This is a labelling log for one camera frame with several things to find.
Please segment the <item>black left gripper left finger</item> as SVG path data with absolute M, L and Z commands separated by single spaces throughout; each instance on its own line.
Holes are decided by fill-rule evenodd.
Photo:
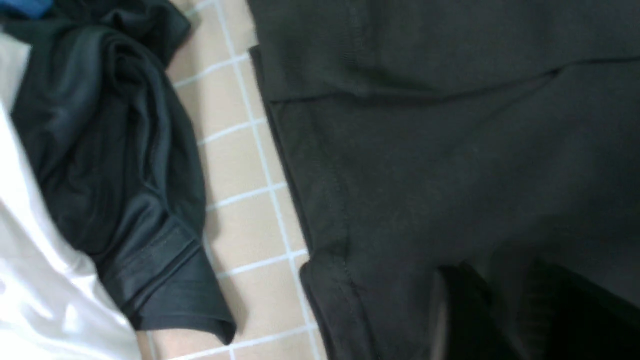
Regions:
M 442 265 L 430 305 L 432 360 L 529 360 L 509 328 L 505 297 L 490 265 Z

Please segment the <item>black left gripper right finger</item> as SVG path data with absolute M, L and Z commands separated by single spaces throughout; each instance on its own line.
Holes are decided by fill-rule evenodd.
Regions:
M 535 262 L 518 335 L 531 360 L 637 360 L 639 308 L 569 269 Z

